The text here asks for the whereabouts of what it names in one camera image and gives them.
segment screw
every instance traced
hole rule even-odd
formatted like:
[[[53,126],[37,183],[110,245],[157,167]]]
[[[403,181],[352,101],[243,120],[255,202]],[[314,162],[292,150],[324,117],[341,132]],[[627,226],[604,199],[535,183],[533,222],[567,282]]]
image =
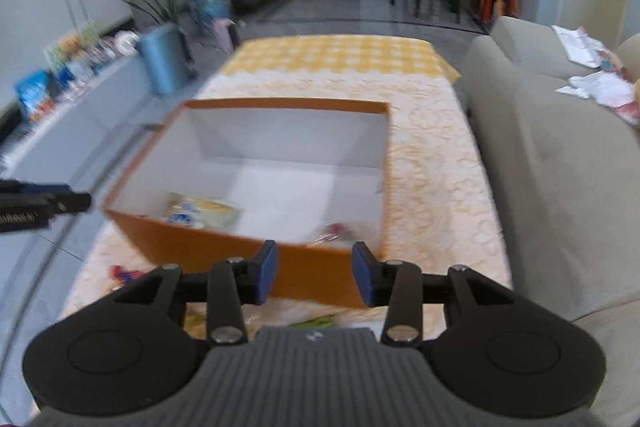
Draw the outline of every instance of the screw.
[[[242,340],[242,331],[233,326],[222,326],[211,331],[211,340],[221,346],[233,346]]]
[[[397,343],[408,344],[418,338],[418,330],[407,325],[394,326],[386,330],[386,336]]]

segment trash can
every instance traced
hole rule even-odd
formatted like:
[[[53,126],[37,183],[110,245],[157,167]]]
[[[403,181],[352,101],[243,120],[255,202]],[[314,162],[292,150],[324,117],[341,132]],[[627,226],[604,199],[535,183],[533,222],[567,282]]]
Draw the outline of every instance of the trash can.
[[[189,70],[177,25],[167,23],[149,30],[140,38],[137,49],[145,61],[152,92],[171,94],[187,83]]]

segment white lace tablecloth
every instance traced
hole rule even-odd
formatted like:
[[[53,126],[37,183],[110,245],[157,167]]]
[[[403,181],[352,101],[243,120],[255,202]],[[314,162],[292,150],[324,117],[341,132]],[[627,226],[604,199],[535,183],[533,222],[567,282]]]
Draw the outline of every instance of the white lace tablecloth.
[[[337,50],[338,60],[327,59],[332,49]],[[429,273],[446,273],[449,266],[466,264],[510,286],[497,214],[473,137],[450,85],[451,72],[428,42],[415,39],[265,39],[243,45],[198,98],[284,96],[390,103],[390,219],[384,257],[411,261]],[[65,314],[104,295],[113,284],[107,276],[111,264],[127,269],[152,267],[108,224],[78,276]],[[339,309],[287,299],[270,299],[262,307],[245,310],[254,327],[327,314],[337,314],[341,325],[379,324],[385,310]],[[442,308],[425,306],[425,337],[435,337],[443,329]]]

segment beige sofa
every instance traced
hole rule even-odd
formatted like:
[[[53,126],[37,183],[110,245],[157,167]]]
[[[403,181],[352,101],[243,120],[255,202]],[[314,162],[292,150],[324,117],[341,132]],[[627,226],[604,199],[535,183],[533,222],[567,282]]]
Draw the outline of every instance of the beige sofa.
[[[640,78],[640,35],[617,50]],[[589,331],[607,356],[593,404],[640,419],[640,135],[591,100],[554,92],[574,74],[551,28],[498,20],[457,88],[494,191],[516,291]]]

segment gray floor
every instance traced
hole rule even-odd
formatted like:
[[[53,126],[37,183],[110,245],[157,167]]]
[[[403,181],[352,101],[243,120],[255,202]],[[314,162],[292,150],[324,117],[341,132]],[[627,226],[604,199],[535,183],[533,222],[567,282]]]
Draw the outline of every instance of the gray floor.
[[[421,25],[450,23],[449,13],[437,15],[427,13],[416,20],[408,12],[403,0],[390,8],[388,0],[284,0],[269,4],[258,14],[245,18],[241,28],[244,40],[271,36],[291,36],[305,34],[376,34],[403,36],[431,42],[436,51],[453,66],[460,64],[471,41],[478,36],[479,29],[465,22],[461,29],[450,29]],[[99,210],[104,196],[108,193],[118,175],[138,152],[148,137],[142,124],[159,123],[182,100],[191,98],[208,76],[219,68],[225,57],[218,51],[194,42],[193,54],[196,58],[199,77],[181,92],[164,99],[151,97],[149,102],[127,125],[126,131],[113,137],[113,143],[101,152],[94,162],[94,169],[101,169],[100,184],[92,187],[95,199],[94,209],[73,222],[57,220],[54,227],[68,227],[65,240],[54,244],[51,231],[34,234],[34,248],[29,256],[22,259],[20,277],[14,286],[27,287],[39,278],[33,296],[25,306],[21,322],[14,328],[11,344],[6,340],[11,325],[0,317],[0,424],[23,425],[30,415],[31,398],[22,379],[22,354],[29,341],[42,329],[55,322],[64,305],[66,295],[76,274],[92,249],[95,238],[106,222]],[[89,187],[74,187],[86,190]],[[50,259],[43,266],[43,259]]]

